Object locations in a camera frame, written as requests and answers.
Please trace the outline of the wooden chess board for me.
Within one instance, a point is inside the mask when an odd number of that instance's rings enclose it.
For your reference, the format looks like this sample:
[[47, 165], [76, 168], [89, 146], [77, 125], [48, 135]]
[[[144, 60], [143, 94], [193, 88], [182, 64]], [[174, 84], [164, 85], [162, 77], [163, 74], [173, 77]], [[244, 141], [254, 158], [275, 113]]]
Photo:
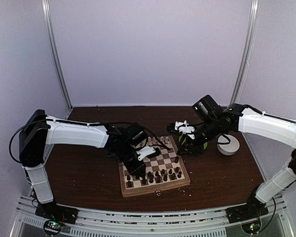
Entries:
[[[121, 193], [124, 198], [140, 196], [150, 193], [174, 188], [180, 188], [190, 184], [190, 177], [186, 170], [185, 164], [180, 156], [177, 155], [177, 146], [174, 138], [169, 135], [171, 140], [171, 146], [169, 149], [165, 149], [159, 146], [153, 146], [160, 149], [160, 155], [153, 158], [144, 158], [143, 162], [146, 165], [145, 180], [141, 177], [130, 175], [123, 163], [119, 163], [119, 178]], [[161, 170], [165, 169], [168, 175], [168, 180], [163, 181]], [[178, 178], [179, 172], [182, 172], [182, 177]], [[149, 183], [148, 175], [152, 173], [154, 175], [154, 182]], [[176, 180], [171, 180], [171, 174], [176, 174]]]

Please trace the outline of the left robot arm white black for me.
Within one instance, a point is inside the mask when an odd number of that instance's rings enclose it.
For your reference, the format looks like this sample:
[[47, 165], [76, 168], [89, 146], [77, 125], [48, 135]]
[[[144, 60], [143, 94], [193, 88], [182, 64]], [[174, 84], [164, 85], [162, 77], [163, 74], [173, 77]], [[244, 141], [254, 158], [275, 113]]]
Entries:
[[96, 122], [87, 123], [63, 120], [36, 110], [28, 122], [16, 132], [19, 136], [19, 158], [27, 172], [39, 205], [50, 219], [61, 215], [56, 204], [44, 165], [46, 145], [82, 145], [106, 149], [116, 155], [126, 166], [129, 174], [144, 177], [146, 166], [144, 158], [155, 153], [155, 149], [144, 145], [137, 148], [148, 136], [138, 123]]

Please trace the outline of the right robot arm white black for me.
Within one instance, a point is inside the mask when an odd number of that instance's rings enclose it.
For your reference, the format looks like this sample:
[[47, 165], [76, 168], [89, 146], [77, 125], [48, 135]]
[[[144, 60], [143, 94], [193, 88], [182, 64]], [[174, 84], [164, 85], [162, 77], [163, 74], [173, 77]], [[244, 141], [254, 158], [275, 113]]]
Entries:
[[293, 148], [289, 163], [253, 191], [243, 207], [246, 217], [255, 217], [262, 206], [296, 181], [296, 120], [270, 115], [247, 104], [233, 103], [224, 109], [210, 95], [204, 96], [192, 107], [202, 119], [200, 124], [177, 121], [168, 126], [169, 132], [186, 136], [183, 149], [199, 148], [230, 131], [259, 135]]

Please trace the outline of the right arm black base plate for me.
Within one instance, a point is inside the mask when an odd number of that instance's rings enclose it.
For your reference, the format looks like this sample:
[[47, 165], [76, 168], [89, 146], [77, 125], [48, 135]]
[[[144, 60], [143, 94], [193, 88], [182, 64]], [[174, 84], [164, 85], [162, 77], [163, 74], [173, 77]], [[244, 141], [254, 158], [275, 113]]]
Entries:
[[226, 209], [226, 215], [230, 224], [258, 218], [259, 215], [266, 215], [268, 213], [267, 207], [257, 208], [247, 204]]

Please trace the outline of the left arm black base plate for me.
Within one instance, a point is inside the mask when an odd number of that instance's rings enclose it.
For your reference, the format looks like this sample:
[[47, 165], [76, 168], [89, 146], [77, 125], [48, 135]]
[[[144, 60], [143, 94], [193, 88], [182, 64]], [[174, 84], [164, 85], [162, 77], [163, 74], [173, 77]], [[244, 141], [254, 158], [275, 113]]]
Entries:
[[76, 208], [59, 205], [41, 206], [36, 208], [35, 215], [46, 219], [55, 220], [60, 223], [75, 224], [78, 210]]

